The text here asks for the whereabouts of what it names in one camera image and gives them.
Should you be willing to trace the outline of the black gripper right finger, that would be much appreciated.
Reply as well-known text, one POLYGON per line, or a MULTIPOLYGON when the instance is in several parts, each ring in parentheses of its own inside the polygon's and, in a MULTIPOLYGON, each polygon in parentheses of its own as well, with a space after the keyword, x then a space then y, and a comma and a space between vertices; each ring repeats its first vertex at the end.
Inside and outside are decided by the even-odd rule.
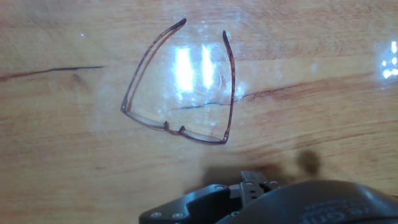
POLYGON ((267 179, 258 171, 241 171, 241 180, 239 191, 242 206, 247 206, 271 190, 284 186, 283 182, 267 179))

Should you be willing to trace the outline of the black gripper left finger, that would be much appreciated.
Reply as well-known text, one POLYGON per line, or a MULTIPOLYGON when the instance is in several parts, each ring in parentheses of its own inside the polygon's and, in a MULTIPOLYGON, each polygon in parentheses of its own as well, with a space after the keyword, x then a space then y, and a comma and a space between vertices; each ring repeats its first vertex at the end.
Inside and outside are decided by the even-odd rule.
POLYGON ((212 184, 143 212, 139 224, 218 223, 241 207, 239 187, 212 184))

